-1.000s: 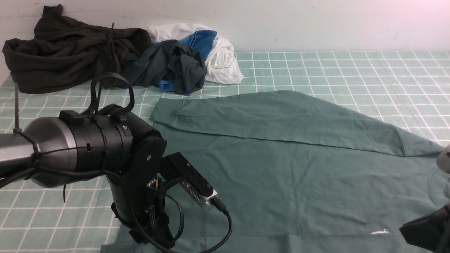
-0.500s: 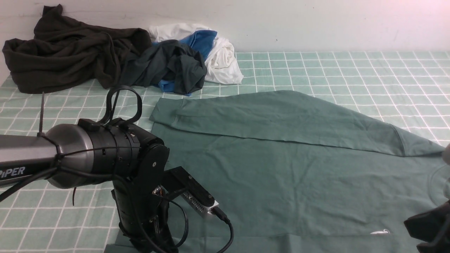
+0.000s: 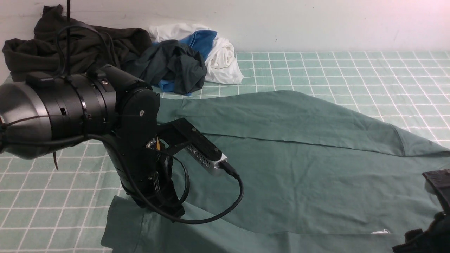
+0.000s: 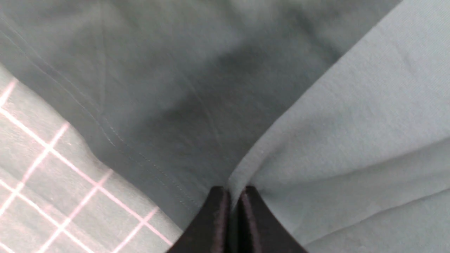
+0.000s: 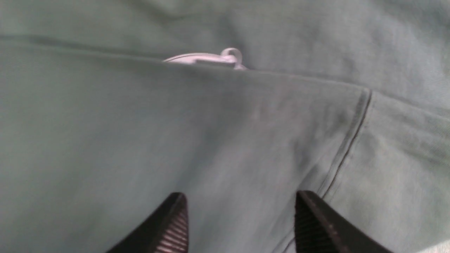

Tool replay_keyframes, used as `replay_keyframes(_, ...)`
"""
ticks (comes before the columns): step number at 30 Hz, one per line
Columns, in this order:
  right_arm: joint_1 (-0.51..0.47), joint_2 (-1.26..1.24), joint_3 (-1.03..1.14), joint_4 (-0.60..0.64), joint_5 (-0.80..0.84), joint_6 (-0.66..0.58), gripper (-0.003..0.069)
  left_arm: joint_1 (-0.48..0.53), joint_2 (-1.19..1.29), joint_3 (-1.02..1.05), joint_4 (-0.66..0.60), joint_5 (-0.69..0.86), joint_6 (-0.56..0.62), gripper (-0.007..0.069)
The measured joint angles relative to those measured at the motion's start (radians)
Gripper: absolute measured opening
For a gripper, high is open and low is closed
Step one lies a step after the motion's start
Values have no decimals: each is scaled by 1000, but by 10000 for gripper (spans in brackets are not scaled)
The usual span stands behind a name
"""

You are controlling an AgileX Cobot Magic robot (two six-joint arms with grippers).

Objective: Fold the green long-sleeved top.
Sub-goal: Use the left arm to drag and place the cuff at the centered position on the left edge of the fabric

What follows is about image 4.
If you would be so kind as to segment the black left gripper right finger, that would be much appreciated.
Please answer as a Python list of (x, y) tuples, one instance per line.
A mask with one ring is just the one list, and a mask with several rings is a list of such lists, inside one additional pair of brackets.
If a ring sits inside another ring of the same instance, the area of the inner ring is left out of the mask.
[(247, 186), (238, 199), (239, 253), (306, 253), (275, 218), (258, 190)]

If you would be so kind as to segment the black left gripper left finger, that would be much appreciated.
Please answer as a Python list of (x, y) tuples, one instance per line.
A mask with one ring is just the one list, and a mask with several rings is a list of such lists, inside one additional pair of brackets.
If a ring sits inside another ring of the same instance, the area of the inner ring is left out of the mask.
[(200, 211), (179, 237), (169, 253), (226, 253), (230, 194), (214, 186)]

